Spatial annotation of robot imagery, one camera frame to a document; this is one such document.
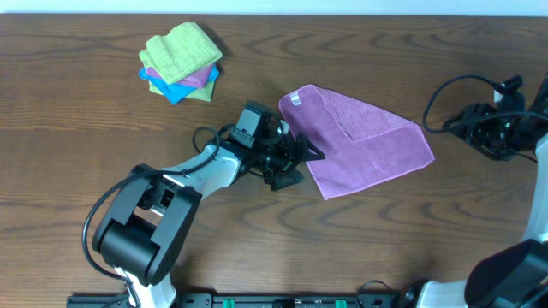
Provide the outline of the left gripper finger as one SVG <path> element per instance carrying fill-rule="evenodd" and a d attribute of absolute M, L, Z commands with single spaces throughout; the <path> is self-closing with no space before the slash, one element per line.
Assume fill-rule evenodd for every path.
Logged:
<path fill-rule="evenodd" d="M 289 172 L 283 171 L 274 175 L 270 182 L 271 190 L 278 191 L 286 187 L 299 184 L 303 181 L 303 175 L 300 171 L 294 169 Z"/>
<path fill-rule="evenodd" d="M 303 132 L 297 134 L 295 146 L 295 160 L 299 163 L 325 159 L 325 154 Z"/>

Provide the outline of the purple microfiber cloth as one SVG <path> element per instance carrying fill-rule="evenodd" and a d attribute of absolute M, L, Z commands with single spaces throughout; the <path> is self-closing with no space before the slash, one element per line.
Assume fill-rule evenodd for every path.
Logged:
<path fill-rule="evenodd" d="M 325 158 L 307 164 L 324 199 L 423 169 L 435 160 L 418 124 L 316 85 L 283 96 L 278 108 L 292 134 L 303 133 Z"/>

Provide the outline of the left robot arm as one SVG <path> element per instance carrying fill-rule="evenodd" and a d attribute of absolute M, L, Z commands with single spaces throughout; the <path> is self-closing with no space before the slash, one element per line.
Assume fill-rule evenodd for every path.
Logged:
<path fill-rule="evenodd" d="M 128 307 L 171 307 L 176 290 L 170 271 L 187 238 L 201 201 L 247 174 L 276 191 L 301 182 L 297 166 L 325 159 L 303 133 L 291 135 L 277 120 L 245 129 L 227 124 L 193 157 L 155 169 L 135 166 L 90 210 L 82 233 L 88 263 L 120 280 Z"/>

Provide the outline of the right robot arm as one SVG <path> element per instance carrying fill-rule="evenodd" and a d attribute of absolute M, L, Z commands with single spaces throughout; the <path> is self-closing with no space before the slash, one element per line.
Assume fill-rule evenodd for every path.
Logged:
<path fill-rule="evenodd" d="M 452 133 L 493 161 L 533 152 L 537 175 L 526 230 L 518 244 L 480 261 L 466 280 L 417 281 L 399 299 L 402 307 L 547 305 L 547 84 L 541 83 L 530 106 L 520 91 L 520 75 L 489 84 L 492 104 L 470 104 L 438 131 Z"/>

